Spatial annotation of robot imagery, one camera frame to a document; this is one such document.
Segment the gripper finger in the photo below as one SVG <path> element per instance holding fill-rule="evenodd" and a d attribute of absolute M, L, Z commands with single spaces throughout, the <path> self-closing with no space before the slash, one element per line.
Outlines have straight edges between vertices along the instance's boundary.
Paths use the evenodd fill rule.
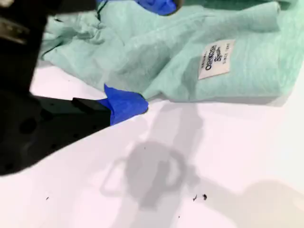
<path fill-rule="evenodd" d="M 104 89 L 106 98 L 99 100 L 1 91 L 1 175 L 29 168 L 63 147 L 148 111 L 141 94 Z"/>
<path fill-rule="evenodd" d="M 183 5 L 182 0 L 136 0 L 142 8 L 160 16 L 168 16 L 177 12 Z"/>

